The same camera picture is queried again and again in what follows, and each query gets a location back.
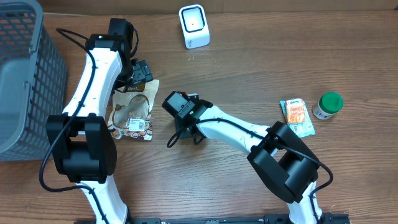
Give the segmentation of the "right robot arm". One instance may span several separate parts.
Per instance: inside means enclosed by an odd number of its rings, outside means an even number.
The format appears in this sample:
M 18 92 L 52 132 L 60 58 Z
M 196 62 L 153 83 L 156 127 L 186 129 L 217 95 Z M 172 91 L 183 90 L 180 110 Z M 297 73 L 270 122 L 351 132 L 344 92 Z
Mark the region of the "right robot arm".
M 314 153 L 284 123 L 273 126 L 248 123 L 231 116 L 197 94 L 173 91 L 162 103 L 176 121 L 172 147 L 183 133 L 194 143 L 222 141 L 247 155 L 264 185 L 287 203 L 291 223 L 321 223 L 322 210 L 315 195 L 318 169 Z

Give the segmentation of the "teal orange soup packet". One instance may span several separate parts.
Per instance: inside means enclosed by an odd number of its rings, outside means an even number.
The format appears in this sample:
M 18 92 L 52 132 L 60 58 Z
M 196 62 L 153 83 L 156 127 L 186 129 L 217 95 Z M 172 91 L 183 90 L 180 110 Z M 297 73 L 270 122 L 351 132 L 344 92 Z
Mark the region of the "teal orange soup packet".
M 305 108 L 305 122 L 304 123 L 299 123 L 299 124 L 289 124 L 287 122 L 286 118 L 286 108 L 285 108 L 285 102 L 286 100 L 280 101 L 280 106 L 282 109 L 282 113 L 285 117 L 286 123 L 289 126 L 289 128 L 300 138 L 309 136 L 309 135 L 315 135 L 315 129 L 313 127 L 313 124 L 311 122 L 311 119 L 308 114 L 307 107 L 304 102 L 304 108 Z

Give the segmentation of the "orange Kleenex tissue pack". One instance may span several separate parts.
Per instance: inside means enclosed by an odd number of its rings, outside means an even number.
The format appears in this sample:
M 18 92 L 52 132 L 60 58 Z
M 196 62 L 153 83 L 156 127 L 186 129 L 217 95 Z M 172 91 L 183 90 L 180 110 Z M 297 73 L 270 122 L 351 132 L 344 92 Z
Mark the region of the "orange Kleenex tissue pack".
M 286 118 L 289 124 L 305 122 L 304 101 L 301 98 L 287 100 L 285 102 Z

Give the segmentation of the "green white cup container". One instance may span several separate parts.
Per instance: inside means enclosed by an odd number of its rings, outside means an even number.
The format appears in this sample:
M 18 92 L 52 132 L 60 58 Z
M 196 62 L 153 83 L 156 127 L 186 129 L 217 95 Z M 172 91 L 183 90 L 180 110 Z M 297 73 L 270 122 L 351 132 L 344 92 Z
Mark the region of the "green white cup container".
M 330 119 L 343 107 L 343 98 L 339 93 L 325 93 L 312 107 L 312 113 L 318 119 Z

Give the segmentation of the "white brown snack bag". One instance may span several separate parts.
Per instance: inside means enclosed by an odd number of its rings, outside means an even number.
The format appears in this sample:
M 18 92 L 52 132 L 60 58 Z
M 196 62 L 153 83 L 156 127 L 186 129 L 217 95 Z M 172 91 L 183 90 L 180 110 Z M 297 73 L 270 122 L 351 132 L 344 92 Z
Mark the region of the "white brown snack bag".
M 145 141 L 152 139 L 151 111 L 159 84 L 160 81 L 152 80 L 115 91 L 113 109 L 108 119 L 108 129 L 113 138 L 127 136 Z

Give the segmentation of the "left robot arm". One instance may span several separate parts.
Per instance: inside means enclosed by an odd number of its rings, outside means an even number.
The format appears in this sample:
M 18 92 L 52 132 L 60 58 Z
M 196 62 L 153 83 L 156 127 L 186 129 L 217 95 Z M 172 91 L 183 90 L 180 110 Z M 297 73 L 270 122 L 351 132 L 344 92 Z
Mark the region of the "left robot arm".
M 60 115 L 47 118 L 50 147 L 39 171 L 41 186 L 50 157 L 59 174 L 68 177 L 70 187 L 87 197 L 95 223 L 131 223 L 128 206 L 122 201 L 114 180 L 117 149 L 105 122 L 112 94 L 151 82 L 147 62 L 135 58 L 139 38 L 126 19 L 112 18 L 107 34 L 91 34 L 80 47 L 86 52 L 85 68 L 75 93 Z

